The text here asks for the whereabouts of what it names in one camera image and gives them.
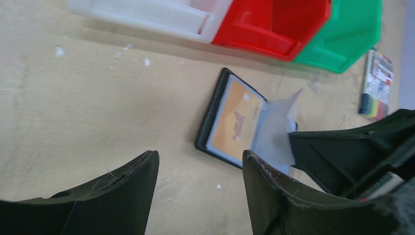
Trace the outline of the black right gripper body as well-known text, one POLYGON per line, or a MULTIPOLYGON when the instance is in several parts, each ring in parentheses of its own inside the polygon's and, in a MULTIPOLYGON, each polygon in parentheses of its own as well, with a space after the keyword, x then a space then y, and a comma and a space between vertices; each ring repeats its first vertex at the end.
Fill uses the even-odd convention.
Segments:
POLYGON ((399 169, 414 158, 414 136, 363 139, 346 152, 351 186, 344 190, 344 198, 364 201, 393 191, 406 181, 399 169))

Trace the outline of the black leather card holder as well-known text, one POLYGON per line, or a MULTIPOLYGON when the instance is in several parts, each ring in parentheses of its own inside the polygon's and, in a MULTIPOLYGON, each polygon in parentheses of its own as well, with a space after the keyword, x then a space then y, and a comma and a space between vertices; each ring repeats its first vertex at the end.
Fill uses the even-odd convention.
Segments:
POLYGON ((267 100, 223 68, 197 135, 196 149, 236 167, 242 167, 243 152, 251 150, 272 167, 289 174, 296 163, 289 134, 298 127, 296 101, 301 92, 267 100))

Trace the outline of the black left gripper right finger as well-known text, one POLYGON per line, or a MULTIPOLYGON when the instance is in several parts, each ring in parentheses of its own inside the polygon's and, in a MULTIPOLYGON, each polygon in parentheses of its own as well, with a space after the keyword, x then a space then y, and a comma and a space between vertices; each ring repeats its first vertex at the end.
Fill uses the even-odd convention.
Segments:
POLYGON ((313 189, 243 152, 243 178, 255 235, 412 235, 415 192, 350 200, 313 189))

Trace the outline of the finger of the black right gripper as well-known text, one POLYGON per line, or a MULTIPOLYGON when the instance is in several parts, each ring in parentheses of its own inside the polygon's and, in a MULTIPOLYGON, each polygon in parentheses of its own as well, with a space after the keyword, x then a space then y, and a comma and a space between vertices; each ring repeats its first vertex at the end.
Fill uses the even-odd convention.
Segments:
POLYGON ((363 196, 387 175, 405 181, 415 175, 413 110, 354 129, 293 132, 289 140, 295 167, 336 196, 363 196))

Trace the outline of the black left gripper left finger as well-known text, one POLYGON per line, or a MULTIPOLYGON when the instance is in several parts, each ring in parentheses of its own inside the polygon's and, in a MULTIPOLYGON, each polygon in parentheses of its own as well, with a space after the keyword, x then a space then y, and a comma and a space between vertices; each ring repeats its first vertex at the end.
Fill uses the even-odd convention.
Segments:
POLYGON ((3 235, 142 235, 159 170, 148 150, 125 165, 50 198, 0 203, 3 235))

